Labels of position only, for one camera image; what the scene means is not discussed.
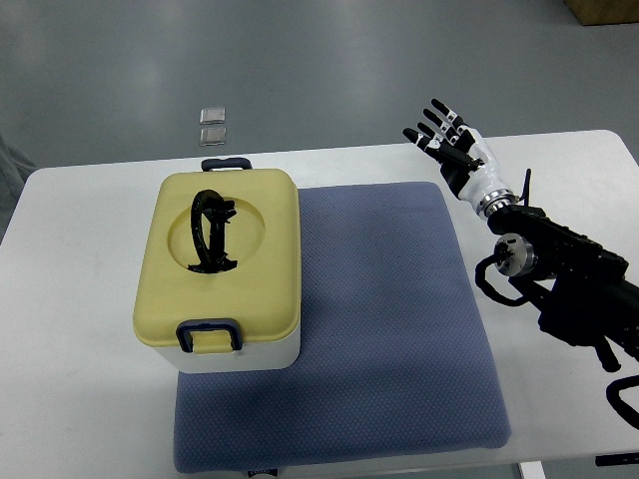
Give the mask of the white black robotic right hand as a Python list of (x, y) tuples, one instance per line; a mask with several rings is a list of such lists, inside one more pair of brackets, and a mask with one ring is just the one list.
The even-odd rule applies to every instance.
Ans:
[(428, 124), (402, 133), (420, 151), (439, 164), (439, 171), (453, 195), (469, 203), (487, 220), (497, 210), (514, 205), (518, 196), (501, 178), (496, 157), (481, 134), (437, 99), (423, 110)]

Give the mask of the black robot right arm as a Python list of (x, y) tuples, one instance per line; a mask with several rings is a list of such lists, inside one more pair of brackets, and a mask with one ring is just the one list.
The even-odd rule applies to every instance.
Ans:
[(498, 237), (475, 268), (475, 283), (493, 301), (532, 304), (541, 331), (594, 349), (602, 368), (621, 365), (611, 346), (638, 356), (638, 287), (627, 261), (598, 242), (552, 221), (527, 198), (499, 193), (481, 205)]

